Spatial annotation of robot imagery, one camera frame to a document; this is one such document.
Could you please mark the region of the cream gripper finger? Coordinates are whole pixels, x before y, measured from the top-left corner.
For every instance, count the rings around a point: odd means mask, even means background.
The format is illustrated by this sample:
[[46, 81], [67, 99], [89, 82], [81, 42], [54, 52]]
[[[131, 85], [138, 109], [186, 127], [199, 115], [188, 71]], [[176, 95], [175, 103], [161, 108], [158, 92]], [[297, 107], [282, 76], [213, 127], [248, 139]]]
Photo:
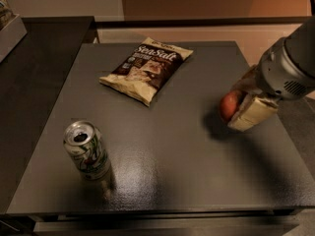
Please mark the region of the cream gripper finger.
[[243, 76], [231, 87], [231, 92], [240, 96], [259, 94], [261, 90], [256, 83], [257, 66], [250, 67]]
[[273, 98], [249, 93], [227, 126], [230, 129], [243, 132], [267, 120], [276, 114], [278, 109], [279, 105]]

